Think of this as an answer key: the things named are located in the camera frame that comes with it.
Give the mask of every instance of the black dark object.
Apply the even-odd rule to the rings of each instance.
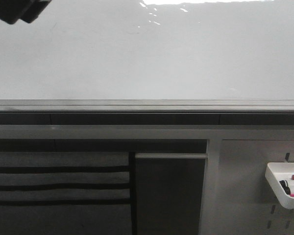
[[[291,194],[291,190],[288,187],[288,182],[286,180],[281,180],[279,182],[280,182],[280,185],[282,186],[282,188],[284,189],[285,193],[287,195],[290,195]]]
[[[51,0],[0,0],[0,19],[14,24],[18,19],[33,22]]]
[[[289,158],[290,158],[290,153],[287,153],[287,154],[285,155],[285,161],[288,162],[288,161],[289,161]]]

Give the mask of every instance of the white plastic container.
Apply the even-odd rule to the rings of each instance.
[[[287,209],[294,209],[294,163],[268,163],[266,169],[266,179],[268,180],[273,192],[278,198],[280,204]],[[281,180],[289,183],[291,194],[287,195]]]

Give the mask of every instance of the whiteboard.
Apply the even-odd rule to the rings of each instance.
[[[143,5],[0,21],[0,99],[294,100],[294,0]]]

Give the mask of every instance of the black stripe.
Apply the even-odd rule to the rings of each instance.
[[[58,205],[121,205],[129,199],[57,200],[57,201],[0,201],[0,206],[58,206]]]
[[[60,167],[0,167],[0,174],[41,174],[41,173],[101,173],[127,172],[127,165],[121,166],[60,166]]]
[[[128,154],[128,162],[130,166],[129,182],[131,197],[132,235],[137,235],[136,163],[134,152],[130,152]]]
[[[50,184],[50,185],[20,185],[3,186],[0,185],[0,191],[39,191],[53,189],[127,189],[129,184]]]

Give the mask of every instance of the metal ledge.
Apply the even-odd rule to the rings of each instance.
[[[0,139],[294,140],[294,126],[0,125]]]
[[[0,100],[0,112],[294,113],[294,100]]]

